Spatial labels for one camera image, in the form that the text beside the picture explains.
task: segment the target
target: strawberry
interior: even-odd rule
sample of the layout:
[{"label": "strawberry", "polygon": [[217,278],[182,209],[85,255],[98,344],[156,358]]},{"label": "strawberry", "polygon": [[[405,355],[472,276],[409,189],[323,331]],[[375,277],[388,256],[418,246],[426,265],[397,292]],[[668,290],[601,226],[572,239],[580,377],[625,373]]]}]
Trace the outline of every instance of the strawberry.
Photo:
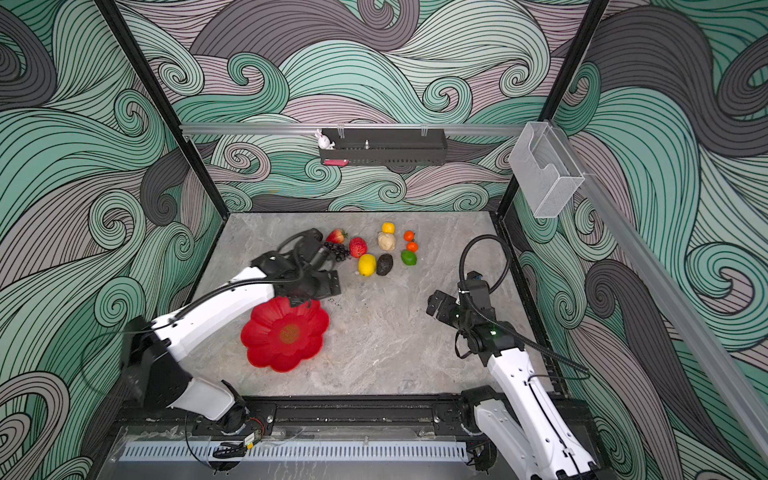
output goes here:
[{"label": "strawberry", "polygon": [[328,238],[326,238],[326,242],[344,243],[344,237],[346,237],[346,232],[340,228],[337,228],[333,232],[331,232]]},{"label": "strawberry", "polygon": [[349,252],[355,258],[360,258],[368,251],[366,241],[360,237],[355,237],[349,242]]}]

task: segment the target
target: transparent acrylic holder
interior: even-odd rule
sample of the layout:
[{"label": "transparent acrylic holder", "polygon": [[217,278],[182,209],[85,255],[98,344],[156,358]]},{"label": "transparent acrylic holder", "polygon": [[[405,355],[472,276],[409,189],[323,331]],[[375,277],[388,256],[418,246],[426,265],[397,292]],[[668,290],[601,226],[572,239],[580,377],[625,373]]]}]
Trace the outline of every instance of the transparent acrylic holder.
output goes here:
[{"label": "transparent acrylic holder", "polygon": [[549,122],[525,125],[509,164],[536,218],[559,215],[584,181],[568,137]]}]

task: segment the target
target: red bowl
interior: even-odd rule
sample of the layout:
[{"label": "red bowl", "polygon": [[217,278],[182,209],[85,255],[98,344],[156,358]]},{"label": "red bowl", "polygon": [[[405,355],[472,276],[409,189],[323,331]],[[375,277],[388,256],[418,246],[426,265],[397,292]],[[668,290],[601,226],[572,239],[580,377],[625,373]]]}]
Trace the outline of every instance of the red bowl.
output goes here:
[{"label": "red bowl", "polygon": [[286,297],[278,296],[253,309],[240,341],[248,347],[251,365],[289,372],[319,353],[329,324],[320,302],[292,308]]}]

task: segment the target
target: white slotted strip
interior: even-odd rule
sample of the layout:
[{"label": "white slotted strip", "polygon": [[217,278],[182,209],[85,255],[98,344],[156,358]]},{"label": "white slotted strip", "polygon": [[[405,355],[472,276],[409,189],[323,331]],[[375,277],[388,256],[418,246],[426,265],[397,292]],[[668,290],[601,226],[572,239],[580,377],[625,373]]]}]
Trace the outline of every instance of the white slotted strip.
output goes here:
[{"label": "white slotted strip", "polygon": [[[215,462],[218,442],[190,441],[198,458]],[[185,442],[128,442],[121,462],[186,462],[194,460]],[[247,462],[467,462],[463,442],[438,441],[323,441],[259,442],[242,460]]]}]

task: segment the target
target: bunch of grapes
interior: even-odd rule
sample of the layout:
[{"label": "bunch of grapes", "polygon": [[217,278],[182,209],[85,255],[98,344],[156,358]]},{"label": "bunch of grapes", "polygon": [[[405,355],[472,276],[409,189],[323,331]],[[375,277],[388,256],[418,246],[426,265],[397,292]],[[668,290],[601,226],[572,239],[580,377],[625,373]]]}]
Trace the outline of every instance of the bunch of grapes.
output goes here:
[{"label": "bunch of grapes", "polygon": [[323,245],[325,245],[326,248],[331,251],[331,253],[336,255],[337,262],[343,262],[352,256],[352,254],[349,252],[349,248],[345,247],[343,243],[325,242]]}]

